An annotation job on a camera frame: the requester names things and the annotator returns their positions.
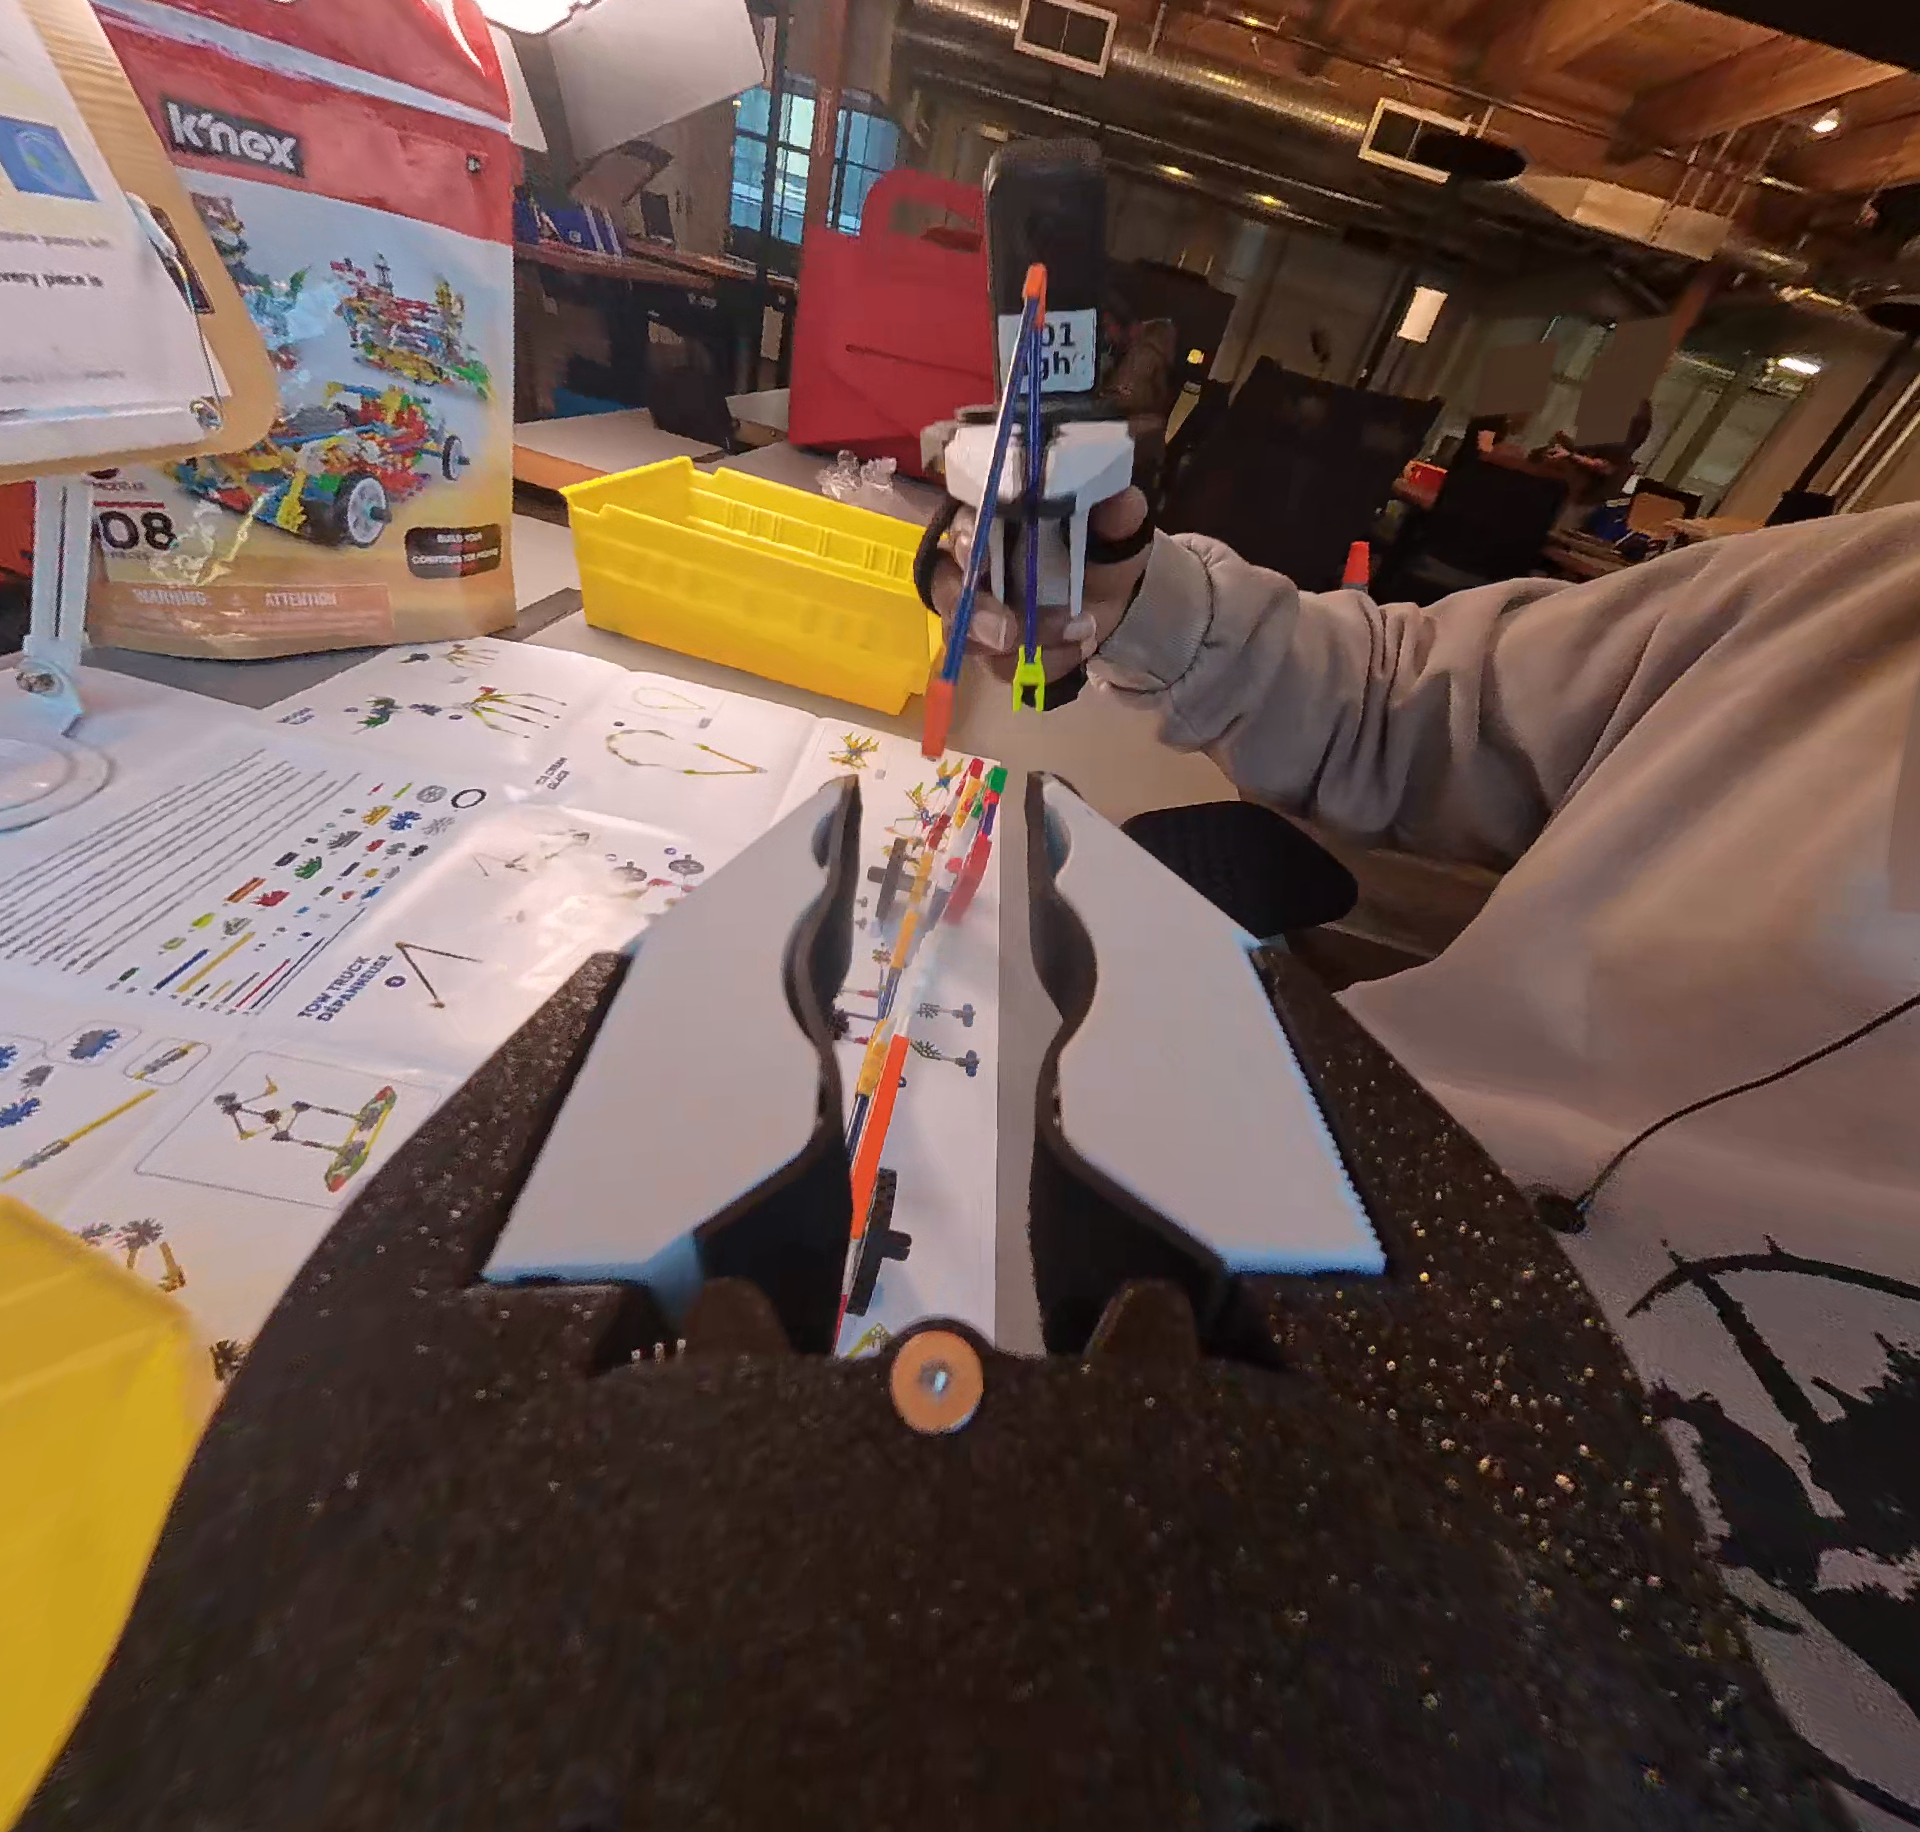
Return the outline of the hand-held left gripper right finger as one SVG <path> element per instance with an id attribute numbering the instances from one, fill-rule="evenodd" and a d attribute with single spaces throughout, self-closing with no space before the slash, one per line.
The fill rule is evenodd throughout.
<path id="1" fill-rule="evenodd" d="M 1386 1276 L 1260 939 L 1061 778 L 1029 783 L 1029 939 L 1061 1019 L 1029 1193 L 1047 1354 L 1087 1352 L 1128 1288 L 1226 1351 L 1256 1282 Z"/>

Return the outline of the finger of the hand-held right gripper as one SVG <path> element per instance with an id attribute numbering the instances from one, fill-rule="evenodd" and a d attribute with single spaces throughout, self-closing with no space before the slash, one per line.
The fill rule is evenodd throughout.
<path id="1" fill-rule="evenodd" d="M 944 451 L 946 497 L 955 517 L 946 530 L 946 564 L 958 575 L 972 559 L 979 508 L 992 500 L 989 548 L 974 587 L 974 618 L 988 598 L 1007 620 L 1019 620 L 1029 584 L 1037 582 L 1034 485 L 1026 465 L 1026 420 L 1011 420 L 1004 438 L 989 425 L 962 427 Z"/>
<path id="2" fill-rule="evenodd" d="M 1134 485 L 1125 420 L 1044 422 L 1044 614 L 1081 610 L 1092 562 L 1090 515 Z"/>

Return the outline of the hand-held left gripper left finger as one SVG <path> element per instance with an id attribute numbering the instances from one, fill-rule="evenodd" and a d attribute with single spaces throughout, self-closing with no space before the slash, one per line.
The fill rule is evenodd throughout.
<path id="1" fill-rule="evenodd" d="M 793 1351 L 836 1351 L 858 817 L 857 784 L 818 788 L 636 937 L 489 1284 L 634 1285 L 683 1327 L 737 1280 Z"/>

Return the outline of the blue rods with orange connector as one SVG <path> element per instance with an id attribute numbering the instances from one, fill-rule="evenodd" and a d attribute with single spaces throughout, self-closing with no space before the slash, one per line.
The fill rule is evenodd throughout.
<path id="1" fill-rule="evenodd" d="M 979 497 L 970 502 L 972 545 L 969 564 L 964 567 L 964 579 L 954 605 L 951 623 L 946 625 L 943 664 L 937 677 L 927 681 L 927 692 L 923 698 L 921 752 L 929 760 L 940 758 L 946 751 L 958 680 L 969 657 L 969 643 L 972 634 L 972 610 L 984 572 L 988 568 L 988 559 L 998 545 L 997 515 L 1004 481 L 1004 459 L 1016 438 L 1019 439 L 1019 496 L 1023 500 L 1037 502 L 1038 494 L 1044 492 L 1044 474 L 1037 470 L 1037 454 L 1041 430 L 1038 342 L 1046 309 L 1046 288 L 1047 269 L 1044 266 L 1044 261 L 1030 264 L 1022 281 L 1014 365 L 1004 376 L 1004 389 L 997 410 L 988 474 L 984 481 L 986 485 Z"/>

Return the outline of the colourful rod and connector model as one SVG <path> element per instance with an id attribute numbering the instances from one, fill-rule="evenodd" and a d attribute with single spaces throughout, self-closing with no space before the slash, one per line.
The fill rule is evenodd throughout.
<path id="1" fill-rule="evenodd" d="M 853 1192 L 836 1333 L 855 1356 L 891 1335 L 882 1285 L 911 1262 L 912 1206 L 986 1119 L 954 1110 L 951 1090 L 989 1072 L 993 960 L 970 914 L 997 870 L 1002 793 L 1004 769 L 979 755 L 926 766 L 855 889 L 855 962 L 834 1011 Z"/>

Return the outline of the person's right forearm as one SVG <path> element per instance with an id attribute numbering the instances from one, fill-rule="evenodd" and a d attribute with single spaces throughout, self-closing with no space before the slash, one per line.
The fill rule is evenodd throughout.
<path id="1" fill-rule="evenodd" d="M 1302 593 L 1219 543 L 1156 532 L 1092 676 L 1268 809 L 1507 869 L 1620 704 L 1575 607 L 1570 585 L 1528 582 L 1431 607 Z"/>

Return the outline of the person's right hand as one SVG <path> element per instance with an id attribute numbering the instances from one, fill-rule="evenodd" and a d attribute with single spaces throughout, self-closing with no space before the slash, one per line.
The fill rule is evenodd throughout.
<path id="1" fill-rule="evenodd" d="M 1038 660 L 1047 681 L 1081 668 L 1116 631 L 1139 593 L 1155 519 L 1139 489 L 1090 508 L 1084 592 L 1080 614 L 1046 607 L 1037 614 Z M 946 500 L 921 534 L 914 555 L 914 589 L 949 636 L 958 623 L 964 582 L 972 559 L 970 508 Z M 969 653 L 989 676 L 1014 681 L 1023 631 L 1022 607 L 1000 601 L 984 577 L 972 592 Z"/>

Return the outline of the red carry case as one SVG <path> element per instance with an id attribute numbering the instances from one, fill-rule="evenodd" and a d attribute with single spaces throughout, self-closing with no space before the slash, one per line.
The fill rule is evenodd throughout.
<path id="1" fill-rule="evenodd" d="M 923 430 L 993 391 L 986 198 L 896 169 L 858 230 L 804 234 L 787 439 L 923 477 Z"/>

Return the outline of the yellow plastic bin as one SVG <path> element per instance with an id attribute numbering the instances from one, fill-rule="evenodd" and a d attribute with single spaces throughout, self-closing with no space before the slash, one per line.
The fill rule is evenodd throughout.
<path id="1" fill-rule="evenodd" d="M 173 1296 L 2 1201 L 3 1828 L 118 1645 L 213 1404 Z"/>
<path id="2" fill-rule="evenodd" d="M 686 456 L 563 500 L 597 631 L 887 717 L 939 664 L 916 524 Z"/>

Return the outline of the white instruction sheet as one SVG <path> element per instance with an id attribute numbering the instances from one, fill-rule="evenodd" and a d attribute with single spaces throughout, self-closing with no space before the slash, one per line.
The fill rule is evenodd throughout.
<path id="1" fill-rule="evenodd" d="M 841 778 L 861 876 L 932 766 L 858 719 L 504 640 L 394 648 L 266 709 L 94 674 L 79 738 L 107 784 L 3 833 L 2 1189 L 173 1296 L 220 1382 L 374 1170 L 589 955 Z M 989 1072 L 951 1090 L 986 1119 L 912 1206 L 889 1337 L 993 1322 L 993 864 L 970 914 Z"/>

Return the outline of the white light panel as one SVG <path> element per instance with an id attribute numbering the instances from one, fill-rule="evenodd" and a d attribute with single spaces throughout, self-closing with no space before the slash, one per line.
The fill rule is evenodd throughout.
<path id="1" fill-rule="evenodd" d="M 765 73 L 750 0 L 471 0 L 509 60 L 513 135 L 579 162 L 648 140 Z"/>

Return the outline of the colourful cardboard toy box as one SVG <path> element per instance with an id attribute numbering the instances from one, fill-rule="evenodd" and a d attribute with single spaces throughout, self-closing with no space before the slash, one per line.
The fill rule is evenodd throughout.
<path id="1" fill-rule="evenodd" d="M 277 382 L 251 447 L 94 477 L 97 646 L 463 640 L 516 616 L 509 90 L 471 0 L 88 0 Z"/>

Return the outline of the wooden document stand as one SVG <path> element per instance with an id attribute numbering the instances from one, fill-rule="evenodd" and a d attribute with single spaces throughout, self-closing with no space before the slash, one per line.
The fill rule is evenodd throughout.
<path id="1" fill-rule="evenodd" d="M 277 376 L 88 0 L 2 0 L 2 477 L 251 449 Z"/>

